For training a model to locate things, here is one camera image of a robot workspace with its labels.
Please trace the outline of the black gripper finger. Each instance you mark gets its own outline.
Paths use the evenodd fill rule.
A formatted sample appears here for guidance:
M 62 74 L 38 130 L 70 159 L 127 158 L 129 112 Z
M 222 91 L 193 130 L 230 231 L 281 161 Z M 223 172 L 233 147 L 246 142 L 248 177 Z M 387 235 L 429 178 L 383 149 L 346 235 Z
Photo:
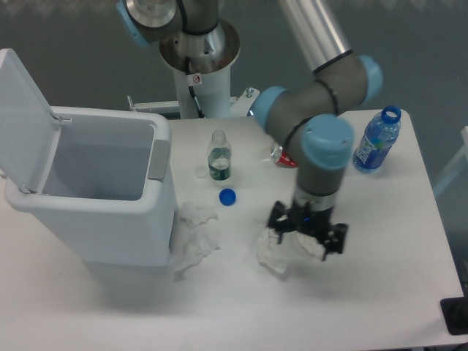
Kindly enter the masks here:
M 331 224 L 328 228 L 325 241 L 322 244 L 325 251 L 322 261 L 325 261 L 329 254 L 342 254 L 344 251 L 345 240 L 348 231 L 348 224 Z
M 280 201 L 276 201 L 271 210 L 267 227 L 278 235 L 277 243 L 281 244 L 285 233 L 293 231 L 293 223 L 289 218 L 289 209 Z

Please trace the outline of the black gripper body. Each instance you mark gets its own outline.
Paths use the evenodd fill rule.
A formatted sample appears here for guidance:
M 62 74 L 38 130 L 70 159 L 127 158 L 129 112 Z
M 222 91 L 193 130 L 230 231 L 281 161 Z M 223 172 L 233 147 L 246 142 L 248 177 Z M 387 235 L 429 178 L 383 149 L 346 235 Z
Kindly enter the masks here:
M 299 232 L 304 235 L 316 238 L 320 244 L 324 244 L 328 239 L 330 230 L 331 215 L 333 207 L 323 211 L 313 211 L 310 205 L 299 205 L 295 200 L 292 207 L 287 212 L 289 224 L 287 232 Z

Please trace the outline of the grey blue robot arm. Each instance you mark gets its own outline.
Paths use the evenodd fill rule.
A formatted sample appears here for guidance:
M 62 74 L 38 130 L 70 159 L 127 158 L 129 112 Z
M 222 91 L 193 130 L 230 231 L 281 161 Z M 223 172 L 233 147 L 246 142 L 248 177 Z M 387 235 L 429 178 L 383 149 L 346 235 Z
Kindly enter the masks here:
M 274 86 L 248 109 L 257 123 L 298 164 L 292 205 L 276 203 L 268 227 L 315 238 L 326 254 L 342 253 L 346 224 L 331 214 L 352 153 L 353 131 L 342 113 L 372 98 L 382 71 L 369 56 L 356 56 L 325 1 L 282 1 L 281 8 L 313 74 L 293 93 Z M 172 69 L 183 118 L 230 114 L 230 74 L 240 40 L 219 16 L 217 1 L 119 1 L 117 9 L 134 41 L 157 42 Z

